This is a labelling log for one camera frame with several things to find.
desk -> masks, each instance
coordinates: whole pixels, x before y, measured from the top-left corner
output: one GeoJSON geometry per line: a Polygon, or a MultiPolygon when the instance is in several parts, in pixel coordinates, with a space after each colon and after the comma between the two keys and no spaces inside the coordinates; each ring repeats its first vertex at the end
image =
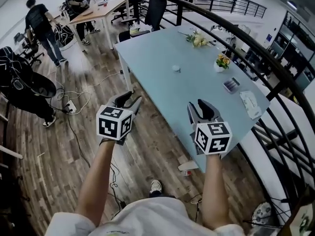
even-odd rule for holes
{"type": "Polygon", "coordinates": [[[223,73],[216,73],[213,64],[219,54],[216,47],[193,48],[178,32],[179,27],[171,27],[151,32],[115,45],[121,60],[128,90],[132,90],[129,67],[178,136],[188,153],[202,171],[205,171],[205,155],[197,155],[190,138],[193,132],[187,105],[203,99],[213,104],[228,122],[233,133],[229,151],[240,142],[258,121],[252,120],[239,96],[239,91],[252,91],[261,107],[266,111],[270,102],[234,63],[223,73]],[[172,70],[178,65],[181,73],[172,70]],[[239,90],[228,93],[222,83],[231,77],[240,82],[239,90]]]}
{"type": "MultiPolygon", "coordinates": [[[[71,25],[76,25],[79,23],[85,23],[89,22],[98,18],[102,18],[105,20],[104,28],[105,28],[105,34],[107,38],[107,42],[109,44],[109,47],[111,50],[114,49],[112,41],[110,39],[109,31],[108,31],[108,24],[107,24],[107,16],[112,13],[114,10],[116,10],[118,7],[120,7],[123,4],[126,4],[126,11],[127,11],[127,18],[130,17],[130,10],[129,10],[129,3],[128,0],[108,0],[108,3],[106,6],[98,6],[97,4],[91,5],[90,9],[93,10],[93,13],[83,16],[82,13],[78,15],[76,18],[70,21],[71,25]]],[[[75,34],[77,40],[79,43],[81,43],[80,39],[77,37],[77,34],[75,34]]]]}

flower vase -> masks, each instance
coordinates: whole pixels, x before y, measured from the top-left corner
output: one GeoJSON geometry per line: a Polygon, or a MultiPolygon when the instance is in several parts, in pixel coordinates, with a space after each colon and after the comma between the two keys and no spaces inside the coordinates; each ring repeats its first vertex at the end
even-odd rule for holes
{"type": "Polygon", "coordinates": [[[213,66],[217,73],[222,73],[225,70],[222,66],[218,66],[217,62],[215,62],[213,66]]]}

ceiling light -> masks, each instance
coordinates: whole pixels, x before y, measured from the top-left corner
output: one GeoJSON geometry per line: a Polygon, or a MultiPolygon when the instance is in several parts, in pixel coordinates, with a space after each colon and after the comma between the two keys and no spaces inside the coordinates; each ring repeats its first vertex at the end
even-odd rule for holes
{"type": "Polygon", "coordinates": [[[290,5],[293,9],[295,9],[295,10],[297,9],[297,6],[294,2],[288,1],[287,4],[290,5]]]}

phone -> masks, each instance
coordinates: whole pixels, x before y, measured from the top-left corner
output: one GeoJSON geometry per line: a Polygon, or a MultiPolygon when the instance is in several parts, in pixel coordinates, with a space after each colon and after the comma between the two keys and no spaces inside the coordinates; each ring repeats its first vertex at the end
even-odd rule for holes
{"type": "Polygon", "coordinates": [[[240,86],[240,83],[234,77],[232,77],[231,79],[224,82],[223,86],[229,93],[235,93],[240,86]]]}

person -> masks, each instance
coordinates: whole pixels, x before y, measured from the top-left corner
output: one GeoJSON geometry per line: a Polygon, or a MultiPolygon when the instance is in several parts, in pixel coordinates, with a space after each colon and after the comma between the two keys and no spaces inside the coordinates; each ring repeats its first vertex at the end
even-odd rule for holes
{"type": "Polygon", "coordinates": [[[36,0],[28,0],[26,6],[30,9],[25,17],[26,32],[31,46],[36,44],[33,40],[30,27],[33,29],[36,38],[41,45],[46,49],[48,56],[55,63],[55,66],[60,67],[60,62],[66,61],[62,56],[59,47],[55,41],[55,35],[48,21],[51,20],[55,25],[59,24],[56,19],[49,13],[48,9],[43,4],[35,5],[36,0]],[[51,49],[48,41],[52,44],[56,56],[51,49]]]}
{"type": "MultiPolygon", "coordinates": [[[[15,69],[24,82],[32,79],[33,70],[29,63],[19,55],[16,55],[10,47],[0,49],[0,64],[12,62],[15,69]]],[[[45,121],[45,128],[56,121],[56,111],[41,96],[36,96],[28,87],[21,85],[10,69],[0,69],[0,91],[9,100],[10,104],[21,110],[36,114],[45,121]]]]}
{"type": "Polygon", "coordinates": [[[227,192],[218,154],[207,155],[202,194],[203,225],[189,219],[184,204],[163,194],[153,180],[150,198],[127,205],[110,222],[100,225],[108,195],[115,141],[104,138],[81,187],[74,213],[54,214],[46,236],[243,236],[243,229],[229,218],[227,192]]]}
{"type": "MultiPolygon", "coordinates": [[[[70,4],[70,11],[71,11],[69,13],[70,20],[74,19],[76,16],[78,16],[79,14],[87,10],[89,7],[86,0],[67,0],[67,2],[70,4]]],[[[84,45],[89,45],[90,42],[84,36],[85,26],[87,27],[90,33],[99,32],[100,29],[94,28],[91,22],[77,24],[76,29],[77,29],[79,38],[81,40],[81,43],[84,45]]]]}

